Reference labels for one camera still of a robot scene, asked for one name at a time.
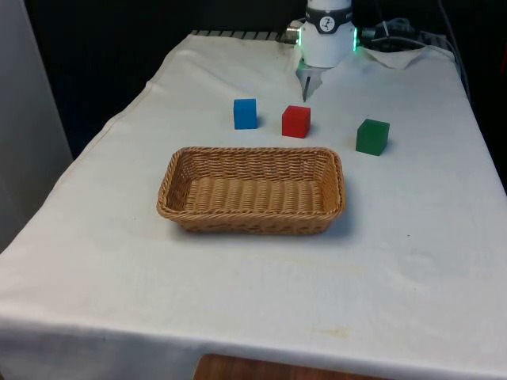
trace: red cube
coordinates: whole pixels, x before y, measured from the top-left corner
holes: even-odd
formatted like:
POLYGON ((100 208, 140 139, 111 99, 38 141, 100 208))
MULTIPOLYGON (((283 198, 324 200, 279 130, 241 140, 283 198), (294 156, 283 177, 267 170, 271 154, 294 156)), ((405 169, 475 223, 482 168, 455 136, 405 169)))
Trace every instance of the red cube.
POLYGON ((304 139, 310 131, 311 110, 289 105, 282 116, 282 135, 304 139))

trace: green cube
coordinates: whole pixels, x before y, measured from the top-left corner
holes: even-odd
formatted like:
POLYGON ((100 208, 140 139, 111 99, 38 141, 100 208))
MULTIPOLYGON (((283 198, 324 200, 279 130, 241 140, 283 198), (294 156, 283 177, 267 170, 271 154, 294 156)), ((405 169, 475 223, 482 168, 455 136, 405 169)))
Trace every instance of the green cube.
POLYGON ((380 156, 389 140, 389 123, 366 119, 357 131, 356 150, 380 156))

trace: black background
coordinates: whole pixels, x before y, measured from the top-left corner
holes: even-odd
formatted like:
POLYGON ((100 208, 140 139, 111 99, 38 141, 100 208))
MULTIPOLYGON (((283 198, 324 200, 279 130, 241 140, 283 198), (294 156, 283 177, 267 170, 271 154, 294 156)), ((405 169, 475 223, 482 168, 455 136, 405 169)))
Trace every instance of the black background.
MULTIPOLYGON (((306 0, 25 0, 56 103, 76 157, 124 109, 193 29, 276 31, 304 15, 306 0)), ((379 0, 384 18, 445 33, 435 0, 379 0)), ((506 185, 506 0, 444 0, 468 71, 472 107, 506 185)), ((354 22, 380 21, 372 0, 354 1, 354 22)))

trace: blue cube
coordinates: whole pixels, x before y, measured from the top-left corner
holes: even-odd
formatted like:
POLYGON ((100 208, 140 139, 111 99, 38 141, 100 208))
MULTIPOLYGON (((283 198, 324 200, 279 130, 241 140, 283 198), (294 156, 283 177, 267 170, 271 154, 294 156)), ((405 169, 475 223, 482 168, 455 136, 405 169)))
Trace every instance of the blue cube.
POLYGON ((234 129, 257 129, 257 101, 255 99, 234 101, 234 129))

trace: green led light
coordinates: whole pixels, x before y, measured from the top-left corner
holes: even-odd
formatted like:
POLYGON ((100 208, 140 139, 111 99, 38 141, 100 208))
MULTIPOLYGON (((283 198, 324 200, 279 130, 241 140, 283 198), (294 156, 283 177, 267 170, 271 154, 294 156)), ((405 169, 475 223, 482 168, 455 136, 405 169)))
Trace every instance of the green led light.
POLYGON ((357 40, 357 28, 354 28, 354 43, 353 43, 353 46, 352 46, 352 50, 353 51, 357 50, 357 43, 358 43, 358 40, 357 40))

